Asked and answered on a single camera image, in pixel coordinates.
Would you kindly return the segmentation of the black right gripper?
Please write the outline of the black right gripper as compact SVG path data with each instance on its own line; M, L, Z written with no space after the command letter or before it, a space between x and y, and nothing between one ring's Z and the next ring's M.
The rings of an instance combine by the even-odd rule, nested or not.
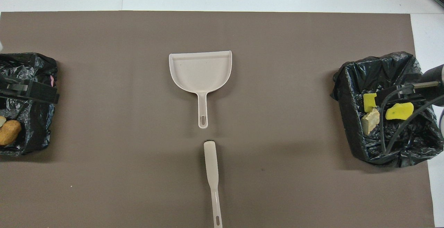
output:
M438 82L437 86L430 86L418 89L418 92L414 89L413 85L395 85L382 89L376 92L375 104L381 106L384 100L387 100L387 104L406 103L406 102L430 102L435 98L444 95L444 83L443 83L443 64L435 68L426 71L421 79L420 83L426 82Z

